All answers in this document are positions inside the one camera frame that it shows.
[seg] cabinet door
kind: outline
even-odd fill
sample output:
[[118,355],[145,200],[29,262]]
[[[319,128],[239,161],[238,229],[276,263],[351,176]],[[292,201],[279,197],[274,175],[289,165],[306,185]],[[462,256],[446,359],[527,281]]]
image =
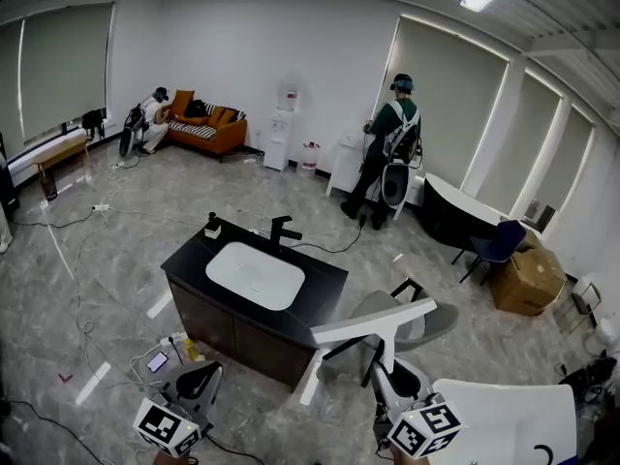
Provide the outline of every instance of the cabinet door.
[[268,377],[295,388],[315,350],[300,348],[234,319],[237,357]]
[[187,335],[225,354],[234,353],[233,316],[172,282],[170,289]]

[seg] bathroom sink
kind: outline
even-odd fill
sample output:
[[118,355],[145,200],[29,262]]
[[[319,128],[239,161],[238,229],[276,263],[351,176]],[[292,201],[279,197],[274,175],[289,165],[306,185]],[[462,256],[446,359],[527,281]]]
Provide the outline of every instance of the bathroom sink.
[[207,277],[268,310],[289,308],[305,280],[303,270],[234,241],[206,266]]

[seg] gray chair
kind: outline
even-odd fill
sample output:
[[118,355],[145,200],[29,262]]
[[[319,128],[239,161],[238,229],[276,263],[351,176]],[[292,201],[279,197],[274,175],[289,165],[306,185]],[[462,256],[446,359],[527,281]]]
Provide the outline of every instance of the gray chair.
[[[400,302],[397,297],[409,287],[414,288],[414,293],[411,299],[412,303],[414,301],[429,297],[428,293],[420,284],[408,277],[405,282],[403,282],[391,294],[388,294],[385,291],[376,291],[369,294],[353,312],[351,319],[376,312],[382,312],[388,310],[389,308],[402,305],[402,302]],[[435,310],[427,313],[423,318],[415,319],[412,322],[401,325],[396,330],[396,336],[394,338],[394,350],[396,353],[409,352],[415,348],[419,348],[420,346],[429,343],[444,334],[447,334],[456,327],[459,315],[458,308],[454,305],[443,303],[441,301],[435,300],[435,302],[437,303],[437,308]],[[335,357],[339,353],[344,352],[360,341],[363,341],[375,349],[375,355],[372,359],[373,362],[381,359],[384,353],[384,342],[377,336],[373,335],[347,341],[325,355],[323,360],[328,360]],[[366,387],[369,381],[370,367],[368,368],[361,384]]]

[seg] orange sofa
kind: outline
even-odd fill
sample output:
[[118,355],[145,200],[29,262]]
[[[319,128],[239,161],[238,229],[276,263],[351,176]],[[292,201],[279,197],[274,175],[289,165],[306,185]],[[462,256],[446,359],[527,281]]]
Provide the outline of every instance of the orange sofa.
[[185,110],[193,98],[193,91],[176,91],[170,107],[175,118],[169,121],[166,139],[219,155],[222,162],[226,152],[245,142],[248,126],[245,112],[207,104],[206,117],[185,117]]

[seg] black faucet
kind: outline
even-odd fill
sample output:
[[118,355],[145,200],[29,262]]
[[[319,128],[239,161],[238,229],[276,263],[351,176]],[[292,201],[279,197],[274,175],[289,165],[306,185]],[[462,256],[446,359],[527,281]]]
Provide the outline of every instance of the black faucet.
[[282,229],[285,222],[291,222],[293,217],[290,215],[283,215],[282,217],[275,217],[271,219],[271,238],[272,244],[279,245],[281,237],[289,237],[290,239],[301,239],[301,232],[289,231]]

